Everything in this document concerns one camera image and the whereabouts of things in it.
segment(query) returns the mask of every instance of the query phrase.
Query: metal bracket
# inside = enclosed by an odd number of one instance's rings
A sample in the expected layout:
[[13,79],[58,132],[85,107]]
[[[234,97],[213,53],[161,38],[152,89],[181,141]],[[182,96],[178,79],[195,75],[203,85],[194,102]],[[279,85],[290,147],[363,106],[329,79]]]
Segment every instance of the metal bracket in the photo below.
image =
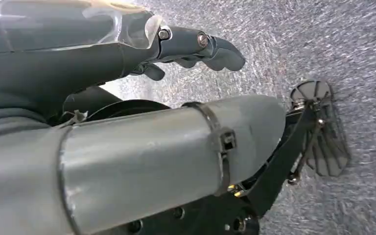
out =
[[308,143],[306,145],[306,148],[302,152],[302,157],[299,159],[299,162],[296,165],[296,169],[293,172],[289,173],[287,182],[290,185],[296,185],[300,181],[302,169],[303,169],[306,161],[309,158],[308,151],[310,149],[312,149],[315,141],[318,139],[318,135],[321,132],[321,128],[323,126],[324,126],[324,121],[322,119],[319,119],[317,121],[317,123],[315,124],[315,128],[313,130],[313,134],[312,134],[311,138],[309,139],[309,141],[308,141]]
[[227,192],[230,185],[230,163],[228,152],[236,147],[235,133],[228,127],[221,127],[217,116],[207,105],[200,102],[190,102],[185,103],[182,106],[198,110],[210,127],[211,142],[217,152],[221,172],[220,187],[214,195],[220,196]]
[[286,126],[283,138],[278,148],[267,161],[261,172],[257,172],[250,182],[248,190],[244,193],[253,206],[259,218],[262,218],[272,207],[283,183],[288,179],[290,169],[300,156],[304,136],[308,130],[316,125],[316,115],[310,104],[306,104],[299,113],[293,113],[289,120],[286,116]]

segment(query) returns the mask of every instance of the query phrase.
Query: gray plastic tube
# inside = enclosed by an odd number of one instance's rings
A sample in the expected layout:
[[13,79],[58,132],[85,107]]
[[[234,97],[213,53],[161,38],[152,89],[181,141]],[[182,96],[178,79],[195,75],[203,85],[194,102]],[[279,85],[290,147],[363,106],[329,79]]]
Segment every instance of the gray plastic tube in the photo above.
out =
[[[251,177],[282,137],[283,108],[264,95],[207,105],[235,131],[231,184]],[[75,125],[60,167],[79,231],[92,234],[214,194],[221,172],[210,133],[193,108]]]
[[60,141],[69,129],[0,119],[0,235],[73,234],[57,177]]

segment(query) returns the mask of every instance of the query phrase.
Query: metal screw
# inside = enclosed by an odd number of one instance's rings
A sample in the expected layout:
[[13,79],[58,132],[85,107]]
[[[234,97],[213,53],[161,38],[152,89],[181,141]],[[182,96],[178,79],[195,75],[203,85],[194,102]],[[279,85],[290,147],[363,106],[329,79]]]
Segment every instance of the metal screw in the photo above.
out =
[[206,48],[208,45],[208,38],[204,33],[198,34],[198,45],[202,48]]
[[290,185],[297,185],[301,180],[300,175],[298,172],[290,173],[287,179],[287,183]]
[[169,32],[165,29],[162,29],[161,31],[159,31],[158,36],[161,40],[169,39]]
[[127,224],[127,231],[131,234],[138,234],[143,228],[141,220],[136,220]]
[[243,190],[240,190],[234,194],[235,197],[241,197],[244,194]]
[[174,218],[175,219],[183,219],[185,216],[185,210],[184,208],[177,207],[174,209]]
[[299,110],[299,109],[303,109],[304,107],[305,107],[305,100],[301,99],[301,100],[295,101],[295,107],[293,109]]
[[242,218],[236,218],[233,223],[233,230],[243,233],[246,230],[246,221]]
[[318,123],[320,126],[324,126],[325,125],[325,121],[322,120],[322,119],[318,119]]

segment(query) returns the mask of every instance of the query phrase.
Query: clear plastic shell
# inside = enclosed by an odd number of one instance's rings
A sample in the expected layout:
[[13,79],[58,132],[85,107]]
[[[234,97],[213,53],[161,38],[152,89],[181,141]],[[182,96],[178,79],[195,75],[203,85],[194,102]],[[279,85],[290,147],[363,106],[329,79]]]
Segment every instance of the clear plastic shell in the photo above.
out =
[[0,53],[120,43],[150,48],[162,17],[106,0],[0,0]]

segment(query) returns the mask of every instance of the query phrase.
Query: gray carpet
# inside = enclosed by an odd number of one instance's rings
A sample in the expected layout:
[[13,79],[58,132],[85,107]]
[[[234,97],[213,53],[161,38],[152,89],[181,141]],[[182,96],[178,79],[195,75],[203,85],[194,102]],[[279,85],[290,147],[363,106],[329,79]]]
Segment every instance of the gray carpet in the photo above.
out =
[[287,100],[292,85],[329,82],[339,100],[352,160],[339,178],[305,170],[285,185],[262,220],[264,235],[376,235],[376,1],[139,0],[172,25],[233,42],[247,58],[239,72],[160,65],[166,77],[110,83],[119,97],[177,107],[240,94]]

